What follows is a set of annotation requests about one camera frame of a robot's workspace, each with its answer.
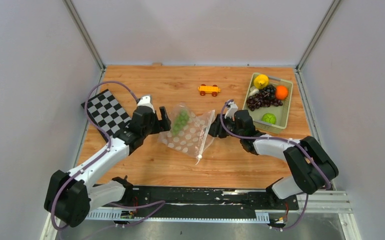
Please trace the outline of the green fake grapes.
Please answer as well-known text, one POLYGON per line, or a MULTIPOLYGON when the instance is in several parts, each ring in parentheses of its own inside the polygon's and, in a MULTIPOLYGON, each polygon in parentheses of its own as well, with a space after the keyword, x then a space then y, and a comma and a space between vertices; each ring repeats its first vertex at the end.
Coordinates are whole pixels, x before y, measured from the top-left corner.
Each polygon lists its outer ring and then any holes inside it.
POLYGON ((189 112, 185 109, 181 109, 178 115, 175 117, 173 126, 171 127, 172 134, 177 136, 181 130, 187 126, 190 120, 189 112))

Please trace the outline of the clear zip top bag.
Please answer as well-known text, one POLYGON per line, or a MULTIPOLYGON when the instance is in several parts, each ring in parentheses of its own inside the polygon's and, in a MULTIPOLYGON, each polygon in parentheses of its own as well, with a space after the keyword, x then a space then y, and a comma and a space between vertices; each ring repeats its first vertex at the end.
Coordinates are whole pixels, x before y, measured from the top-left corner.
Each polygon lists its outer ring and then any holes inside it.
POLYGON ((204 151, 213 143, 214 138, 208 134, 211 124, 216 118, 215 110, 207 111, 203 114, 195 114, 184 102, 181 102, 168 114, 171 121, 169 131, 161 132, 158 142, 170 149, 183 153, 196 159, 198 164, 203 159, 204 151), (172 134, 172 126, 175 117, 180 110, 187 110, 190 116, 187 126, 178 135, 172 134))

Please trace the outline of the white fake garlic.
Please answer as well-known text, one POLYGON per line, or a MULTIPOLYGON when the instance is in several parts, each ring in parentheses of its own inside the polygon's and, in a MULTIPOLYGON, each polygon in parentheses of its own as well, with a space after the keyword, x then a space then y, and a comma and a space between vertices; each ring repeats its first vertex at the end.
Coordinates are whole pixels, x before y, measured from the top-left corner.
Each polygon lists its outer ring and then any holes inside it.
POLYGON ((260 90, 258 88, 256 88, 255 86, 252 86, 249 89, 248 96, 249 97, 254 96, 254 95, 258 94, 259 92, 260 92, 260 90))

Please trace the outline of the fake green lime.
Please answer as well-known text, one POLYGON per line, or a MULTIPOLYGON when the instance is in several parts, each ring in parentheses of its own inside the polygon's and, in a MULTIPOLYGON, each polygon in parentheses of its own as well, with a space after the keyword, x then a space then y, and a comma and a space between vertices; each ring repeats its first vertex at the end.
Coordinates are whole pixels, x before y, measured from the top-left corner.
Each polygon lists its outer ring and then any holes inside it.
POLYGON ((275 125, 277 123, 277 117, 273 113, 265 113, 261 120, 265 123, 275 125))

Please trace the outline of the dark purple fake grapes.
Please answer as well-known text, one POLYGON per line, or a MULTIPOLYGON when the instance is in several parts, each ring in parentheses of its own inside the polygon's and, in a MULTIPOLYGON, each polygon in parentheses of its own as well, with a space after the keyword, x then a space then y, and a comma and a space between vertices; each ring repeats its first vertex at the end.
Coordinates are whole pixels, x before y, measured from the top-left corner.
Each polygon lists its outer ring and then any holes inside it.
POLYGON ((247 96, 245 99, 246 107, 255 111, 260 108, 280 107, 284 105, 282 100, 275 97, 276 87, 269 84, 267 87, 260 89, 259 93, 253 96, 247 96))

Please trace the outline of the fake yellow lemon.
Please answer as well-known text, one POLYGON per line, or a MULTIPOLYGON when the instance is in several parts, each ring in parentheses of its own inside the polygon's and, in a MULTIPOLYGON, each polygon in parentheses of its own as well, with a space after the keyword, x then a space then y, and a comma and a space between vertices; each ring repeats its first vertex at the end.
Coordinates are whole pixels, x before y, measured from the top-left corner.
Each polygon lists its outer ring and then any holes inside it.
POLYGON ((256 89, 263 89, 269 85, 270 79, 265 74, 259 74, 253 79, 253 86, 256 89))

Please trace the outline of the fake orange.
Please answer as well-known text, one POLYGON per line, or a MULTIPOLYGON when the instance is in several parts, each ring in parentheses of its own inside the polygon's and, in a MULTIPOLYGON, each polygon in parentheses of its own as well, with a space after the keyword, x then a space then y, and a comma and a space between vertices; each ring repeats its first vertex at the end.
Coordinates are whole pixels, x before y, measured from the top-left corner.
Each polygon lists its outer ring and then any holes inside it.
POLYGON ((289 96, 289 89, 284 85, 278 85, 275 88, 275 98, 284 101, 289 96))

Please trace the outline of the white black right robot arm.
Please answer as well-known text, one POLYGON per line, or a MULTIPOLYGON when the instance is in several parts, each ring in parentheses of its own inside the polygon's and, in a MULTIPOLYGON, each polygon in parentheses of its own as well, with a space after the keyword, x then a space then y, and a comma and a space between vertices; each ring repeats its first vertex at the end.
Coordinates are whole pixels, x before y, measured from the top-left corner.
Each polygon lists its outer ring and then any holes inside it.
POLYGON ((286 198, 331 187, 331 180, 339 170, 319 142, 312 136, 286 139, 271 136, 256 129, 247 110, 236 111, 232 117, 218 114, 208 134, 215 138, 236 137, 243 149, 254 155, 272 156, 287 163, 291 175, 281 178, 266 188, 266 202, 278 209, 286 198))

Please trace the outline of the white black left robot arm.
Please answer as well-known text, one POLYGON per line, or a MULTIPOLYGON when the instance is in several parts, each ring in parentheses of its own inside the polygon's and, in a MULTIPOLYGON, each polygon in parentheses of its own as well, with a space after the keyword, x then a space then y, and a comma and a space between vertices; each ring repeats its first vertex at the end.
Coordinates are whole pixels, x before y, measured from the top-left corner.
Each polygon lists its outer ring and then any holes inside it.
POLYGON ((68 226, 82 223, 90 211, 111 203, 131 206, 133 185, 127 178, 114 177, 106 184, 97 181, 116 163, 130 156, 143 145, 149 135, 171 129, 166 108, 159 107, 161 119, 149 106, 138 106, 127 125, 110 137, 107 144, 81 165, 67 172, 57 170, 51 175, 44 209, 68 226))

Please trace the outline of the yellow toy car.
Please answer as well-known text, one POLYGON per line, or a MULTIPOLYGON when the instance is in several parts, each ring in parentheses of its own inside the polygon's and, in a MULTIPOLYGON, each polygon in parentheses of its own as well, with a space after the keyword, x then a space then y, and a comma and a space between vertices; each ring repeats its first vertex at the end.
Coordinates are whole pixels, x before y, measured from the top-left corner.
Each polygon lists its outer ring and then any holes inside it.
POLYGON ((221 92, 221 89, 217 85, 205 85, 201 84, 197 90, 201 96, 205 96, 206 94, 211 94, 213 97, 217 97, 221 92))

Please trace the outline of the black white checkerboard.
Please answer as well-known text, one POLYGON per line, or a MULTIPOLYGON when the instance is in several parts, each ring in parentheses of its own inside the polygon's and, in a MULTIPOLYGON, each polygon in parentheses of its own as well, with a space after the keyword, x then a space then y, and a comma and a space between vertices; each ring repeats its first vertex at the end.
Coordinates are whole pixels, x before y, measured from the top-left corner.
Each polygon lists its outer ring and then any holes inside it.
POLYGON ((90 98, 86 110, 92 122, 109 137, 127 127, 131 121, 129 114, 108 89, 90 98))

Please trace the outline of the pale green plastic basket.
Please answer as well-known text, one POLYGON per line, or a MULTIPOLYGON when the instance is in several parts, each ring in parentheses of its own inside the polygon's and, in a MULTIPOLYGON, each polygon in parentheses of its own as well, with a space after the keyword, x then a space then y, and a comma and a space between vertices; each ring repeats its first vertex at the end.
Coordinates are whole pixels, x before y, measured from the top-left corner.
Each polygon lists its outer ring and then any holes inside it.
POLYGON ((287 128, 293 83, 268 76, 268 85, 256 88, 254 82, 261 74, 252 74, 242 109, 247 110, 256 128, 275 134, 287 128))

